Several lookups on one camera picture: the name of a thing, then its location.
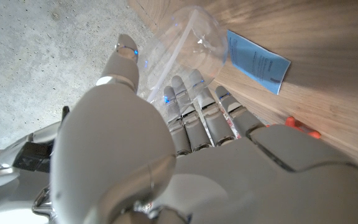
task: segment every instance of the gray concrete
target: gray concrete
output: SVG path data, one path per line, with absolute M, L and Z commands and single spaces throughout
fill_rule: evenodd
M 0 149 L 60 120 L 93 86 L 118 34 L 153 35 L 125 0 L 0 0 Z

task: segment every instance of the blue label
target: blue label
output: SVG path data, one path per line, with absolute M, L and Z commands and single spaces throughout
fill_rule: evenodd
M 229 30 L 227 41 L 233 65 L 272 93 L 278 94 L 291 61 Z

